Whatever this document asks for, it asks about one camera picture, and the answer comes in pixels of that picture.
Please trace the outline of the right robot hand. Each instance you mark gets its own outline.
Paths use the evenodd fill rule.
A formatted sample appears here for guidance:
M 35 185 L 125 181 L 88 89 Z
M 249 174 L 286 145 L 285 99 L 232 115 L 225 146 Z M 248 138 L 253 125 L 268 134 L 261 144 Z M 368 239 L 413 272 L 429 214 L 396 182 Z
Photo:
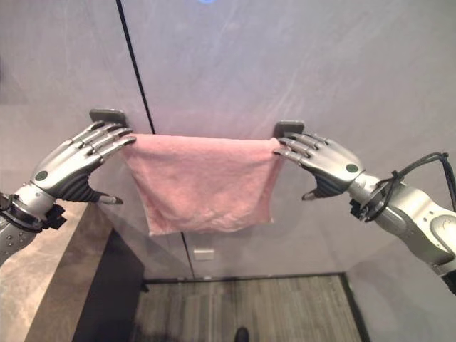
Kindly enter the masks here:
M 316 181 L 316 188 L 304 194 L 303 201 L 339 196 L 365 170 L 355 154 L 328 138 L 293 133 L 279 138 L 279 144 L 274 154 L 310 172 Z

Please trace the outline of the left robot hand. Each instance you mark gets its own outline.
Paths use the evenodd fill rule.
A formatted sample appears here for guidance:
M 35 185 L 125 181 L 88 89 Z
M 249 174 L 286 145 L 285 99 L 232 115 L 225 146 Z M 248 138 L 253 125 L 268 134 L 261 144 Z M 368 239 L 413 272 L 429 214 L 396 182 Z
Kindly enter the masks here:
M 119 123 L 92 123 L 47 155 L 31 182 L 58 200 L 122 204 L 121 198 L 94 190 L 89 178 L 109 157 L 136 141 L 132 131 Z

